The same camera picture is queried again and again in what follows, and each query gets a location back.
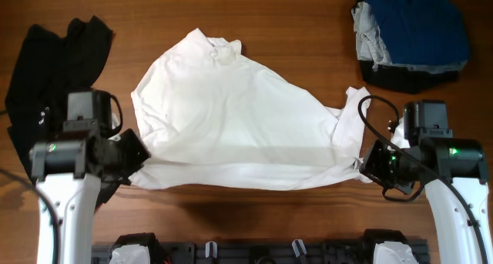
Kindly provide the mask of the white printed t-shirt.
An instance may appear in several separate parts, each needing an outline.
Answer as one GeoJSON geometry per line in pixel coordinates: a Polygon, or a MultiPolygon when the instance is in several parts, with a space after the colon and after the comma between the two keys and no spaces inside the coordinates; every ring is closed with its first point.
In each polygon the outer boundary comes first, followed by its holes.
{"type": "Polygon", "coordinates": [[[132,91],[150,157],[130,178],[144,189],[218,185],[290,191],[356,179],[367,90],[340,109],[200,30],[165,51],[132,91]]]}

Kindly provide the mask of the black t-shirt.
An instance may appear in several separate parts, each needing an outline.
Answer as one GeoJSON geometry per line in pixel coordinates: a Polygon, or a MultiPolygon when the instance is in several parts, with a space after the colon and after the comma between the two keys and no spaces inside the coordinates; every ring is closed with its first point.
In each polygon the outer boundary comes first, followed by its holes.
{"type": "Polygon", "coordinates": [[[96,16],[74,18],[64,38],[37,24],[29,28],[5,98],[8,134],[26,173],[34,144],[62,131],[69,93],[91,90],[101,75],[112,35],[96,16]]]}

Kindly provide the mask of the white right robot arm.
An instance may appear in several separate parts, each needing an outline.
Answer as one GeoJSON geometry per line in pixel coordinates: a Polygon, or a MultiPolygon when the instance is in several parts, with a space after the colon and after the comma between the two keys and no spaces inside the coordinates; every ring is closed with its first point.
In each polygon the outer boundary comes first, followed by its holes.
{"type": "Polygon", "coordinates": [[[488,167],[481,144],[472,139],[422,139],[390,149],[377,140],[360,171],[382,186],[414,199],[418,183],[431,207],[443,263],[490,263],[488,167]]]}

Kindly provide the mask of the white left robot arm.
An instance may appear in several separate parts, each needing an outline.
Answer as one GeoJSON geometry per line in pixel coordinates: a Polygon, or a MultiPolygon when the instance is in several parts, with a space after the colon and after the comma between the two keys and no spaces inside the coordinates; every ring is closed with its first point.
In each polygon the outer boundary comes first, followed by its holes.
{"type": "Polygon", "coordinates": [[[30,152],[39,197],[39,263],[89,263],[95,211],[150,157],[132,130],[110,139],[71,132],[30,152]]]}

